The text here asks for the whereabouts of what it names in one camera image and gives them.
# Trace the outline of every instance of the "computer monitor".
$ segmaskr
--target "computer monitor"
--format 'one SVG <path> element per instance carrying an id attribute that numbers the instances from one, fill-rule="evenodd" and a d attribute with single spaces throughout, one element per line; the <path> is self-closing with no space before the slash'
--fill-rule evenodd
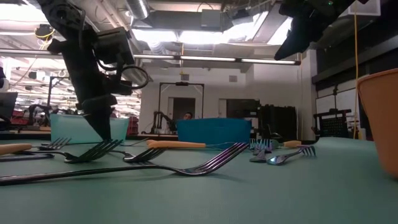
<path id="1" fill-rule="evenodd" d="M 11 119 L 18 93 L 0 93 L 0 114 Z"/>

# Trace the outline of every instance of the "desk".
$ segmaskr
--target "desk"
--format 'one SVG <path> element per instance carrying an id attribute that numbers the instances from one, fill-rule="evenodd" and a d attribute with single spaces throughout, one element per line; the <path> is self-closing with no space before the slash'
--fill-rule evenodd
<path id="1" fill-rule="evenodd" d="M 80 154 L 88 147 L 67 146 L 65 151 Z M 398 222 L 398 181 L 381 169 L 372 142 L 323 138 L 315 147 L 317 159 L 300 158 L 285 166 L 251 163 L 251 153 L 243 152 L 203 177 L 135 170 L 3 186 L 1 223 Z M 134 154 L 144 150 L 119 149 Z M 154 162 L 186 168 L 217 153 L 174 150 Z M 128 166 L 119 154 L 89 164 L 65 164 L 62 159 L 2 162 L 0 175 Z"/>

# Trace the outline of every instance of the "teal table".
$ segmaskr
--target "teal table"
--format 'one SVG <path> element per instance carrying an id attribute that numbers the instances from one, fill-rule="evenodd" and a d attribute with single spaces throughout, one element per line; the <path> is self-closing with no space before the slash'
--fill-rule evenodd
<path id="1" fill-rule="evenodd" d="M 65 151 L 80 154 L 88 147 Z M 0 223 L 398 223 L 398 181 L 381 169 L 372 142 L 325 138 L 315 147 L 317 159 L 297 158 L 284 166 L 249 162 L 252 155 L 244 152 L 203 177 L 134 170 L 3 186 Z M 144 147 L 120 149 L 138 154 Z M 154 162 L 186 168 L 217 153 L 167 151 Z M 2 162 L 0 175 L 128 166 L 121 158 Z"/>

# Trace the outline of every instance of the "light blue bin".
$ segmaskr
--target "light blue bin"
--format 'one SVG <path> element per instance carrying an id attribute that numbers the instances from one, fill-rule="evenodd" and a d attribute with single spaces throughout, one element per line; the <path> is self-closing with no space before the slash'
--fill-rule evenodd
<path id="1" fill-rule="evenodd" d="M 100 142 L 101 137 L 88 122 L 77 115 L 51 114 L 51 141 L 71 138 L 69 143 Z M 126 140 L 128 119 L 111 118 L 112 139 Z"/>
<path id="2" fill-rule="evenodd" d="M 207 145 L 226 142 L 250 142 L 251 121 L 230 118 L 207 118 L 177 121 L 178 140 Z M 226 149 L 232 144 L 216 146 Z"/>

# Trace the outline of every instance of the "teal bin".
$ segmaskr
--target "teal bin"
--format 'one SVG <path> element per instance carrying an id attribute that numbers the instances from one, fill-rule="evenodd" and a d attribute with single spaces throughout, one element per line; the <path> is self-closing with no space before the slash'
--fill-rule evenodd
<path id="1" fill-rule="evenodd" d="M 207 118 L 177 121 L 178 140 L 206 143 L 226 149 L 226 142 L 250 142 L 251 121 L 230 118 Z"/>
<path id="2" fill-rule="evenodd" d="M 69 143 L 100 142 L 101 137 L 82 116 L 51 114 L 51 141 L 71 138 Z M 111 118 L 112 139 L 126 140 L 128 119 Z"/>

